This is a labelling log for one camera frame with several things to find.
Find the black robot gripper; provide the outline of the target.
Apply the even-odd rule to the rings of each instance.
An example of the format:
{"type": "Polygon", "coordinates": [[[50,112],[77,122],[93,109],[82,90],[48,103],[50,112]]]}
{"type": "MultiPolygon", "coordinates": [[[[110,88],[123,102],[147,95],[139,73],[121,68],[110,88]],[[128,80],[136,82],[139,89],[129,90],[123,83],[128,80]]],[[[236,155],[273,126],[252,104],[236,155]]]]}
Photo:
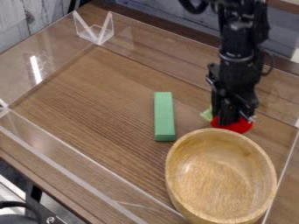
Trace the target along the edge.
{"type": "Polygon", "coordinates": [[[251,117],[259,106],[256,84],[261,78],[261,54],[245,57],[219,54],[219,64],[208,64],[205,81],[211,87],[212,116],[227,126],[239,118],[251,117]]]}

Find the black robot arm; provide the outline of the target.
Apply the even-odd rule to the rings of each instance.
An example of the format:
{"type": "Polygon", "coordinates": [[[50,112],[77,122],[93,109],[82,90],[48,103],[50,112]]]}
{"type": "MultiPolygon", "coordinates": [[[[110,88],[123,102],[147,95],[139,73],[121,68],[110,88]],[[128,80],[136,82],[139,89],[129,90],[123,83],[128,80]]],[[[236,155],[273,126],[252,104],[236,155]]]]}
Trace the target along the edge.
{"type": "Polygon", "coordinates": [[[219,126],[252,122],[259,106],[255,88],[271,71],[264,69],[263,43],[268,39],[267,0],[179,0],[195,15],[207,9],[219,18],[219,63],[208,64],[211,113],[219,126]]]}

